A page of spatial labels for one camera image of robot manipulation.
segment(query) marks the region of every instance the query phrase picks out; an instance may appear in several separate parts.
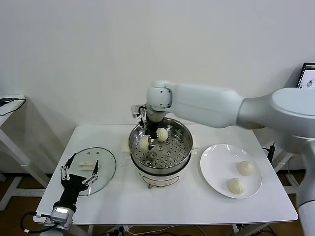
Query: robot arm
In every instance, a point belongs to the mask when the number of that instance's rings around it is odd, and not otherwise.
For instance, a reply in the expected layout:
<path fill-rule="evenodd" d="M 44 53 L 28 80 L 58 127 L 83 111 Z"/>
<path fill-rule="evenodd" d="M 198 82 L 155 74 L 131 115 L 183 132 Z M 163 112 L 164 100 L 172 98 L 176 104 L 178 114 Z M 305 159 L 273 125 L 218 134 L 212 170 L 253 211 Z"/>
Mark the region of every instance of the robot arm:
<path fill-rule="evenodd" d="M 315 232 L 315 92 L 283 88 L 243 98 L 233 90 L 155 81 L 147 91 L 147 129 L 167 113 L 214 128 L 273 129 L 282 148 L 303 156 L 307 173 L 298 205 L 306 236 Z"/>
<path fill-rule="evenodd" d="M 173 113 L 214 128 L 269 127 L 277 132 L 309 138 L 315 137 L 315 106 L 302 104 L 314 99 L 313 91 L 296 88 L 243 98 L 226 88 L 156 81 L 147 91 L 146 106 L 148 118 L 153 122 Z"/>

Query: steamed bun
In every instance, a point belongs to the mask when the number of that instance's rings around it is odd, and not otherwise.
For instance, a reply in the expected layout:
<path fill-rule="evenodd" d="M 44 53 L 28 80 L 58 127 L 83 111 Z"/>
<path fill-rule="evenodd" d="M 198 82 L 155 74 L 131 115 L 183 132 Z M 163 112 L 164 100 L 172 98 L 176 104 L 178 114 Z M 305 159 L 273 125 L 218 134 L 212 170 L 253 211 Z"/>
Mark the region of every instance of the steamed bun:
<path fill-rule="evenodd" d="M 237 164 L 237 170 L 244 176 L 250 176 L 255 172 L 255 167 L 251 162 L 242 161 Z"/>
<path fill-rule="evenodd" d="M 149 150 L 149 136 L 145 135 L 140 138 L 140 148 L 148 151 Z"/>
<path fill-rule="evenodd" d="M 159 142 L 164 142 L 166 141 L 168 138 L 168 132 L 166 129 L 164 128 L 158 128 L 157 129 L 157 140 Z"/>
<path fill-rule="evenodd" d="M 234 194 L 241 194 L 245 191 L 244 183 L 239 178 L 232 178 L 227 182 L 228 189 Z"/>

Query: floor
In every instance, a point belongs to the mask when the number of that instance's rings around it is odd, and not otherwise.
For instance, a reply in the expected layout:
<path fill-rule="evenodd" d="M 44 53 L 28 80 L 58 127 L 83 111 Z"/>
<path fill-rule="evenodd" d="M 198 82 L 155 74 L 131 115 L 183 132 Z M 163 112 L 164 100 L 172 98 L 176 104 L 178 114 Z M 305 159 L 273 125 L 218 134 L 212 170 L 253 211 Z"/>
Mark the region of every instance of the floor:
<path fill-rule="evenodd" d="M 279 179 L 284 186 L 288 185 L 283 174 L 278 174 Z M 303 179 L 303 173 L 294 174 L 295 178 L 300 182 Z M 13 177 L 9 177 L 6 182 L 0 182 L 0 198 L 5 194 L 10 183 L 13 181 Z M 24 177 L 19 185 L 20 188 L 42 188 L 42 186 L 32 177 Z M 291 201 L 295 204 L 295 195 L 289 195 Z M 27 211 L 35 211 L 37 205 L 40 202 L 40 198 L 33 197 L 13 197 L 6 207 L 5 211 L 0 211 L 0 232 L 4 232 L 6 236 L 25 236 L 26 234 L 20 230 L 20 219 L 22 215 Z M 39 230 L 43 226 L 36 224 L 32 221 L 32 217 L 28 217 L 25 220 L 25 225 L 29 229 Z M 302 227 L 300 221 L 294 221 L 289 223 L 275 223 L 270 225 L 271 228 L 278 236 L 303 236 Z M 106 232 L 110 229 L 110 226 L 95 226 L 93 236 L 97 236 L 101 233 Z M 146 231 L 163 229 L 164 227 L 157 226 L 137 226 L 133 227 L 130 231 L 133 233 L 141 233 Z M 208 236 L 230 236 L 233 234 L 232 226 L 229 225 L 216 225 L 216 226 L 201 226 Z M 170 228 L 168 232 L 177 235 L 191 235 L 191 236 L 204 236 L 202 231 L 196 226 L 179 226 Z M 261 236 L 271 236 L 270 233 L 261 233 Z"/>

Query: white plate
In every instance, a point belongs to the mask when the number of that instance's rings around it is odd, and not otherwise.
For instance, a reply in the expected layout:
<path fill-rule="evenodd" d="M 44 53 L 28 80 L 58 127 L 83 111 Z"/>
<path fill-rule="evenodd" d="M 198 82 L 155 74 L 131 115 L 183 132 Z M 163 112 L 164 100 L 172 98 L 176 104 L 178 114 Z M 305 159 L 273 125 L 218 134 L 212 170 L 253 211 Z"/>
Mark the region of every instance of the white plate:
<path fill-rule="evenodd" d="M 243 176 L 238 172 L 236 166 L 242 161 L 249 161 L 255 167 L 251 176 Z M 201 155 L 200 168 L 211 187 L 231 198 L 251 197 L 262 184 L 262 174 L 254 159 L 246 151 L 230 144 L 217 144 L 207 148 Z M 244 182 L 244 193 L 234 194 L 227 188 L 227 181 L 231 178 L 239 178 Z"/>

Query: perforated steamer tray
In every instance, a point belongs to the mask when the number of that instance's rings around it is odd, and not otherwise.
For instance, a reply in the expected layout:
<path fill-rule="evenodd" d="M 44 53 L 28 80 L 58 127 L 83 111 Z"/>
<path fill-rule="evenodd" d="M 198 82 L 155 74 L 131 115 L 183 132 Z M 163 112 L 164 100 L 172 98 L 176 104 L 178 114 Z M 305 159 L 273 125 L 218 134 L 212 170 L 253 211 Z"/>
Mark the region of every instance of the perforated steamer tray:
<path fill-rule="evenodd" d="M 164 118 L 160 127 L 168 132 L 165 142 L 157 142 L 150 151 L 141 149 L 139 142 L 145 129 L 138 125 L 130 133 L 129 149 L 139 169 L 155 176 L 167 176 L 186 166 L 190 159 L 192 136 L 183 124 L 174 119 Z"/>

